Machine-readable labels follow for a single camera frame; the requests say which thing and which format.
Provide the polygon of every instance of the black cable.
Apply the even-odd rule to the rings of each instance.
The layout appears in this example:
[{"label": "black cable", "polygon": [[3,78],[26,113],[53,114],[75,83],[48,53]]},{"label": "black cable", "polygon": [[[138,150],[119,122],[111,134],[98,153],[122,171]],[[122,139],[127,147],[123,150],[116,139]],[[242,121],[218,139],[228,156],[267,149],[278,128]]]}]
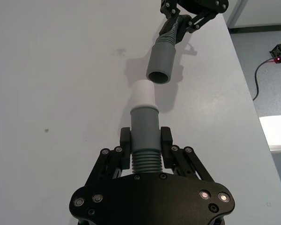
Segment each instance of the black cable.
[{"label": "black cable", "polygon": [[257,69],[255,70],[255,83],[256,83],[256,96],[253,98],[253,101],[258,97],[258,95],[259,95],[259,85],[258,85],[258,80],[257,80],[257,72],[258,72],[258,70],[259,70],[259,68],[263,65],[263,64],[266,64],[266,63],[268,63],[268,62],[272,62],[271,60],[273,60],[272,58],[270,58],[270,59],[268,59],[268,60],[266,60],[266,61],[264,61],[263,63],[261,63],[258,67],[257,67]]}]

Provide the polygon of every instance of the screw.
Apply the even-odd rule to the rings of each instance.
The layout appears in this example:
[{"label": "screw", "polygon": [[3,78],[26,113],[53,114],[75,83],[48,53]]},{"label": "screw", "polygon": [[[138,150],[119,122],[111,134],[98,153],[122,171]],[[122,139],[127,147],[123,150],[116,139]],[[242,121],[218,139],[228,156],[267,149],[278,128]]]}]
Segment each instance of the screw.
[{"label": "screw", "polygon": [[186,152],[192,152],[192,149],[191,148],[186,148],[185,151]]},{"label": "screw", "polygon": [[78,207],[78,206],[82,206],[84,203],[84,198],[76,198],[74,201],[74,206]]},{"label": "screw", "polygon": [[159,178],[162,179],[162,180],[165,180],[165,179],[167,179],[167,175],[162,173],[162,174],[159,175]]},{"label": "screw", "polygon": [[207,191],[200,191],[200,196],[205,200],[210,198],[210,194]]},{"label": "screw", "polygon": [[219,199],[225,203],[228,203],[230,201],[229,195],[227,195],[226,193],[223,193],[223,192],[219,193]]},{"label": "screw", "polygon": [[95,214],[95,210],[94,210],[94,209],[90,209],[90,210],[88,211],[88,214],[89,214],[90,216],[94,215],[94,214]]},{"label": "screw", "polygon": [[173,151],[177,151],[177,150],[178,150],[178,148],[177,148],[176,146],[173,146],[171,149],[172,149]]},{"label": "screw", "polygon": [[214,213],[217,213],[219,211],[219,207],[214,203],[209,204],[208,208],[211,212]]},{"label": "screw", "polygon": [[101,194],[96,194],[93,196],[93,202],[95,202],[95,203],[99,203],[102,200],[103,200],[103,195],[101,195]]},{"label": "screw", "polygon": [[109,151],[108,151],[107,149],[102,150],[102,154],[103,154],[103,155],[108,154],[108,152],[109,152]]},{"label": "screw", "polygon": [[141,178],[141,177],[140,177],[139,175],[135,175],[135,176],[134,176],[134,179],[135,179],[135,180],[139,180],[140,178]]},{"label": "screw", "polygon": [[116,152],[121,152],[121,151],[122,151],[121,147],[116,148]]}]

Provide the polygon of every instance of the black robotic claw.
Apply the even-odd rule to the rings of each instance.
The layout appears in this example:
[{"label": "black robotic claw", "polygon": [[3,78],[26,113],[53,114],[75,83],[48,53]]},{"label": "black robotic claw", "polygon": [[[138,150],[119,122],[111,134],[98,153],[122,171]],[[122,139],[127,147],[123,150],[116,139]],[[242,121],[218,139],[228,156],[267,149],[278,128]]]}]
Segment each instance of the black robotic claw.
[{"label": "black robotic claw", "polygon": [[163,172],[120,177],[129,168],[130,130],[121,130],[120,146],[103,149],[69,208],[79,225],[224,225],[234,199],[214,182],[191,147],[173,145],[170,128],[161,127]]},{"label": "black robotic claw", "polygon": [[162,0],[160,12],[165,14],[167,22],[160,30],[159,35],[172,29],[180,13],[177,4],[195,14],[195,17],[182,15],[183,21],[177,31],[176,43],[182,41],[186,32],[194,33],[205,23],[214,19],[217,14],[226,12],[229,6],[228,0]]}]

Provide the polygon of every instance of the gray plastic tube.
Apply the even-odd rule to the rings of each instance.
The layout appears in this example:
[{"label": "gray plastic tube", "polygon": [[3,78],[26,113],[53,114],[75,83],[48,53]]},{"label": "gray plastic tube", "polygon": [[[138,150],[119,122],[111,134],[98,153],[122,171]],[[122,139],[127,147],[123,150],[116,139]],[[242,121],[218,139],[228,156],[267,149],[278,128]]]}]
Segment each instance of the gray plastic tube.
[{"label": "gray plastic tube", "polygon": [[131,110],[133,173],[161,172],[161,133],[158,110],[141,106]]},{"label": "gray plastic tube", "polygon": [[146,76],[154,83],[167,83],[172,76],[176,54],[176,35],[181,17],[177,18],[172,29],[160,35],[152,47]]}]

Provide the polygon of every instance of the white table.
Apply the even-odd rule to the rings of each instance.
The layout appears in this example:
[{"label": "white table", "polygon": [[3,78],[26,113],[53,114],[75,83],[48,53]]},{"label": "white table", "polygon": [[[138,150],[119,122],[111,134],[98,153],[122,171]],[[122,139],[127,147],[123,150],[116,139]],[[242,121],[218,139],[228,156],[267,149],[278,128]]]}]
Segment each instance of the white table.
[{"label": "white table", "polygon": [[[0,225],[76,224],[72,193],[130,125],[159,4],[0,0]],[[177,45],[156,103],[174,142],[234,195],[226,224],[281,225],[281,183],[222,15]]]}]

